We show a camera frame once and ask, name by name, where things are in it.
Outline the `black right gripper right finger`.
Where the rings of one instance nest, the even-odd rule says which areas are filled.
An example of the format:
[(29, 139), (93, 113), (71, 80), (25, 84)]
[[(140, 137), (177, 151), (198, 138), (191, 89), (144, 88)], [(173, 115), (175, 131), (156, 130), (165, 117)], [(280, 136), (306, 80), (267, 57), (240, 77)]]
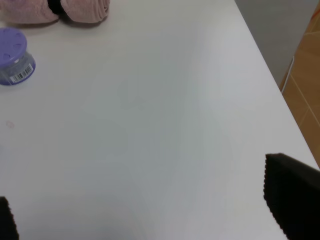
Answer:
[(320, 172), (283, 153), (266, 154), (263, 197), (289, 240), (320, 238)]

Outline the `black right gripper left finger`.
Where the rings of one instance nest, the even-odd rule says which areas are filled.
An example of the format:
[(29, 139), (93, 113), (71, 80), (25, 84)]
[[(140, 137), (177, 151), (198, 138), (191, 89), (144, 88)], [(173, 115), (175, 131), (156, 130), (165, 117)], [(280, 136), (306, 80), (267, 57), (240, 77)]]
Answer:
[(17, 225), (14, 216), (11, 213), (8, 200), (0, 197), (0, 239), (1, 240), (19, 240)]

